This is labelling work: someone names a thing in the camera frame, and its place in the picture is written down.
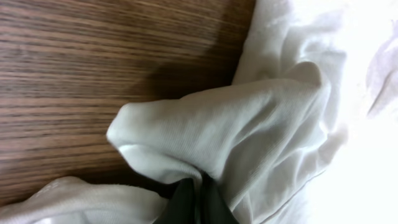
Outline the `white t-shirt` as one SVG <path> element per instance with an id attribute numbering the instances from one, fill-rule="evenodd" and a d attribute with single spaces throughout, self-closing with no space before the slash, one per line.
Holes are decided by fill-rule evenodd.
<path id="1" fill-rule="evenodd" d="M 258 1 L 230 86 L 128 103 L 106 137 L 145 177 L 192 179 L 194 223 L 204 174 L 239 223 L 305 223 L 302 192 L 349 133 L 397 124 L 396 40 L 396 1 Z M 1 222 L 154 223 L 172 196 L 63 177 Z"/>

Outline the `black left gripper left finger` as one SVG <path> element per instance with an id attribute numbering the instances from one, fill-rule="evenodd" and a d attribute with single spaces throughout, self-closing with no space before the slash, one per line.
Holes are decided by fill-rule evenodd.
<path id="1" fill-rule="evenodd" d="M 154 224 L 193 224 L 194 222 L 195 189 L 193 180 L 182 179 Z"/>

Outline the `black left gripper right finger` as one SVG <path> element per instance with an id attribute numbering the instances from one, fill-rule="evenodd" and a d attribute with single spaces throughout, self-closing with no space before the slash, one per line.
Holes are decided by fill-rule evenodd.
<path id="1" fill-rule="evenodd" d="M 200 190 L 200 219 L 203 224 L 239 224 L 208 174 L 203 175 Z"/>

